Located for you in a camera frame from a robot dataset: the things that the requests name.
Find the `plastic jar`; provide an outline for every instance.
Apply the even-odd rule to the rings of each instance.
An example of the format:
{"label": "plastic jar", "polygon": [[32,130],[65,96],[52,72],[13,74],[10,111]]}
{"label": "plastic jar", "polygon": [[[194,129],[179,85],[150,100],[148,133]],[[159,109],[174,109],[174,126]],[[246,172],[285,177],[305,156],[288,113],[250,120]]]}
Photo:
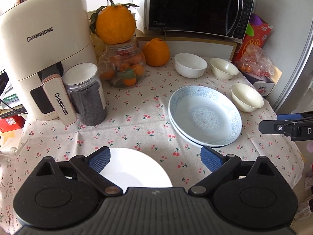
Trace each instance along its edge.
{"label": "plastic jar", "polygon": [[62,80],[79,120],[87,126],[102,123],[108,112],[97,66],[75,65],[63,74]]}
{"label": "plastic jar", "polygon": [[138,49],[136,37],[121,44],[106,44],[100,57],[100,77],[114,88],[128,88],[142,81],[146,71],[146,59]]}

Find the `glass jar with oranges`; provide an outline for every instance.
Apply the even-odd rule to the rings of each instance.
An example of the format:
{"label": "glass jar with oranges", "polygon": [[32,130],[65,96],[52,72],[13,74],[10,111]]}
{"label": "glass jar with oranges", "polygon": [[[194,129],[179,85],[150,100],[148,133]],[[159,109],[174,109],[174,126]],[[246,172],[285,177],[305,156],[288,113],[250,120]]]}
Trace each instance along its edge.
{"label": "glass jar with oranges", "polygon": [[106,44],[106,51],[98,62],[100,77],[114,88],[128,88],[142,81],[146,59],[133,36],[121,44]]}

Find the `red box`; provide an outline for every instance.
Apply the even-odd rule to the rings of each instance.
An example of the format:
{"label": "red box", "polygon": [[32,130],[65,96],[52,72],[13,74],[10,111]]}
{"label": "red box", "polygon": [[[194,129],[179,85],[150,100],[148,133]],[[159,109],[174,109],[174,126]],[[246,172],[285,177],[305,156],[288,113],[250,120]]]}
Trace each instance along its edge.
{"label": "red box", "polygon": [[24,127],[25,119],[22,116],[15,115],[0,119],[0,131],[10,132]]}
{"label": "red box", "polygon": [[[253,22],[255,21],[251,19],[255,17],[261,20],[260,25],[253,24]],[[263,44],[265,43],[265,41],[267,40],[267,37],[270,34],[270,31],[273,29],[273,26],[269,25],[264,20],[262,20],[259,16],[253,13],[251,14],[251,18],[250,18],[250,25],[252,26],[254,30],[254,35],[253,36],[249,36],[248,34],[245,35],[245,38],[242,44],[238,45],[236,48],[232,62],[238,61],[243,56],[249,44],[254,44],[261,48]]]}

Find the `black cable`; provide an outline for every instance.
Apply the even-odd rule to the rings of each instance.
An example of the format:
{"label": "black cable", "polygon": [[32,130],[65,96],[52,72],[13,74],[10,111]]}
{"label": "black cable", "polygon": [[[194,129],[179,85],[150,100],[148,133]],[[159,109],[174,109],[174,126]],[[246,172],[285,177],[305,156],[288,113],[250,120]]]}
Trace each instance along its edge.
{"label": "black cable", "polygon": [[14,108],[11,108],[8,104],[6,104],[6,103],[5,103],[3,100],[1,100],[1,99],[0,99],[0,101],[3,102],[3,104],[6,105],[7,107],[9,107],[11,110],[14,110],[14,111],[16,111],[16,112],[19,112],[19,113],[22,113],[22,114],[26,114],[26,115],[28,114],[28,113],[25,113],[25,112],[21,112],[21,111],[19,111],[19,110],[16,110],[16,109],[14,109]]}

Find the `plate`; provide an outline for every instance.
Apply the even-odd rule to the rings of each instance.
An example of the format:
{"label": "plate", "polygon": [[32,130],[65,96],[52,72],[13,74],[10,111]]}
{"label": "plate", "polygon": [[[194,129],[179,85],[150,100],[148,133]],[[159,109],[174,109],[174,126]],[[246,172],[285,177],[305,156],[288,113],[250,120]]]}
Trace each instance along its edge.
{"label": "plate", "polygon": [[169,116],[169,117],[170,117],[170,122],[171,122],[171,124],[172,124],[174,130],[178,133],[178,135],[179,135],[180,137],[182,137],[185,141],[187,141],[188,143],[192,144],[192,145],[195,146],[195,147],[199,147],[199,148],[202,148],[202,147],[203,147],[202,145],[199,145],[199,144],[193,142],[192,140],[188,139],[185,135],[183,135],[183,133],[182,133],[182,132],[175,126],[175,124],[173,123],[172,117],[171,117],[171,116]]}
{"label": "plate", "polygon": [[170,98],[168,113],[176,128],[200,145],[228,145],[239,137],[242,129],[235,105],[222,93],[204,86],[177,90]]}
{"label": "plate", "polygon": [[128,187],[173,187],[165,170],[150,156],[137,150],[110,148],[111,160],[100,172],[125,193]]}

